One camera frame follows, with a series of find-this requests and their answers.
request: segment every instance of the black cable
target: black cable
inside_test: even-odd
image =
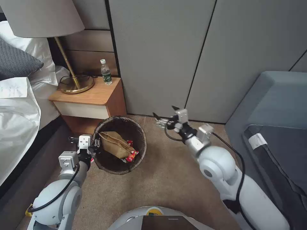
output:
[[[62,82],[62,79],[63,79],[64,77],[70,77],[70,76],[63,76],[63,77],[61,77],[59,84],[62,83],[62,84],[64,84],[64,85],[67,85],[66,83],[63,83],[63,82]]]
[[[63,79],[64,77],[70,77],[70,76],[63,76],[63,77],[61,77],[59,84],[68,85],[68,84],[62,82],[62,79]],[[87,79],[89,79],[90,77],[92,77],[92,78],[98,78],[98,76],[91,76],[90,74],[84,74],[83,76],[78,76],[78,78],[82,78],[82,77],[88,77]]]
[[[171,137],[168,133],[167,133],[167,123],[165,124],[165,127],[164,127],[164,132],[166,134],[166,136],[169,138],[169,139],[172,139],[174,141],[182,141],[181,139],[176,139],[174,137]]]
[[[243,182],[244,182],[244,177],[245,177],[245,162],[244,162],[244,159],[243,159],[242,155],[239,154],[239,152],[237,150],[235,150],[230,144],[228,144],[226,141],[224,141],[219,135],[217,135],[216,133],[212,133],[212,134],[215,135],[218,139],[220,139],[232,151],[234,151],[239,156],[239,158],[241,160],[241,163],[242,163],[242,177],[241,177],[241,181],[240,181],[240,184],[239,184],[239,187],[238,187],[238,191],[237,191],[237,194],[236,194],[236,202],[239,204],[240,212],[241,212],[243,218],[245,219],[245,221],[248,223],[248,225],[251,227],[251,229],[256,230],[256,228],[251,224],[251,222],[247,219],[246,215],[244,214],[242,206],[240,204],[240,200],[239,200],[240,192],[241,192],[242,185],[243,185]]]
[[[38,207],[38,208],[32,208],[33,205],[31,205],[29,208],[28,208],[28,212],[35,212],[35,211],[38,211],[38,210],[41,210],[45,207],[47,207],[49,204],[53,203],[56,199],[58,199],[64,192],[65,190],[68,188],[68,186],[71,184],[71,182],[73,182],[74,178],[76,177],[77,173],[79,172],[79,169],[80,169],[80,165],[79,163],[77,164],[77,170],[75,172],[75,174],[73,175],[73,177],[70,179],[70,181],[67,183],[67,185],[63,188],[62,191],[60,191],[59,194],[56,195],[56,197],[54,197],[51,201],[47,202],[46,204]]]

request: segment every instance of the brown paper bag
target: brown paper bag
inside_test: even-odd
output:
[[[128,157],[131,151],[134,151],[134,148],[130,147],[117,132],[101,132],[99,135],[103,149],[118,158]]]

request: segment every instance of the wardrobe door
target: wardrobe door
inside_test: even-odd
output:
[[[127,112],[183,108],[214,0],[109,0]]]
[[[189,118],[225,123],[261,72],[289,71],[307,48],[306,9],[305,0],[217,0]]]

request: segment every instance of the gray pillow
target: gray pillow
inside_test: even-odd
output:
[[[14,77],[28,77],[43,65],[44,63],[37,58],[0,38],[0,81]]]

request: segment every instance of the wall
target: wall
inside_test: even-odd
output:
[[[307,48],[305,9],[305,0],[217,0],[186,105],[190,119],[225,123],[261,72],[289,71]]]
[[[307,72],[307,53],[306,51],[302,57],[295,63],[291,71],[293,72]]]
[[[183,108],[214,0],[110,1],[127,112]]]
[[[112,75],[118,75],[104,0],[73,0],[85,26],[79,33],[61,37],[76,74],[101,75],[100,59],[106,59]]]

